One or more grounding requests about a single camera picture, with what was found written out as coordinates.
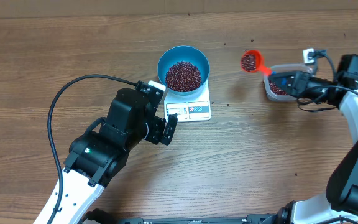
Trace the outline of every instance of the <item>blue bowl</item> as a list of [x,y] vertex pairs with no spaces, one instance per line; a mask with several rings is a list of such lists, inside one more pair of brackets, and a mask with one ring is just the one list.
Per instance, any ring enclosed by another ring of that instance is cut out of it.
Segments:
[[165,83],[165,77],[167,76],[169,68],[172,65],[182,61],[190,62],[193,65],[197,66],[198,70],[201,73],[201,85],[197,89],[189,92],[179,92],[169,89],[170,92],[176,95],[187,96],[203,89],[209,77],[209,62],[205,55],[197,48],[190,46],[177,46],[171,48],[167,50],[161,56],[160,61],[158,61],[157,74],[162,84],[164,84],[165,86],[167,85]]

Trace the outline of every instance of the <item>clear container of beans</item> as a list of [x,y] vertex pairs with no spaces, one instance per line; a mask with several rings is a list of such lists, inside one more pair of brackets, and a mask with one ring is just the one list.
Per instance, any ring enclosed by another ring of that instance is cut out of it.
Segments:
[[[286,64],[286,65],[274,65],[270,67],[274,72],[290,72],[290,71],[302,71],[311,73],[313,69],[304,64]],[[293,102],[296,101],[295,97],[288,95],[285,91],[280,90],[270,82],[266,75],[264,75],[264,83],[266,89],[267,98],[276,102]]]

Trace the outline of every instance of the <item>kitchen scale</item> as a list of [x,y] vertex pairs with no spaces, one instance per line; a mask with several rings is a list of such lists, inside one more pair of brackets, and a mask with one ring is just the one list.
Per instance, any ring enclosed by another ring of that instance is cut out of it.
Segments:
[[202,89],[188,96],[180,96],[167,90],[164,99],[165,119],[170,114],[178,114],[178,122],[209,121],[211,119],[211,101],[209,100],[208,81]]

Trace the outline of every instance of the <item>scale control panel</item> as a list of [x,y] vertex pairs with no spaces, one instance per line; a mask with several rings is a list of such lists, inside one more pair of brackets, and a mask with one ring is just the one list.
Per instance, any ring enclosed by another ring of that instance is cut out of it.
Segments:
[[167,103],[165,118],[170,114],[178,114],[178,122],[207,121],[211,119],[211,108],[208,101]]

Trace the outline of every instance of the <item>wooden table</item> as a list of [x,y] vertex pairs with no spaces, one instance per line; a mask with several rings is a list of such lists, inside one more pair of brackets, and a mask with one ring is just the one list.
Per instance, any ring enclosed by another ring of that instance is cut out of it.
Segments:
[[[301,63],[303,49],[319,47],[337,64],[342,54],[358,54],[358,11],[6,19],[0,223],[32,223],[56,184],[47,112],[57,91],[90,73],[157,80],[160,56],[176,45],[209,59],[212,119],[179,124],[169,146],[140,143],[91,209],[119,217],[230,217],[277,212],[325,191],[352,147],[346,120],[336,110],[311,114],[269,101],[261,75],[245,74],[239,61],[245,49],[259,49],[268,66]],[[331,78],[328,63],[320,64],[318,76]],[[85,80],[64,92],[53,114],[61,162],[125,87]]]

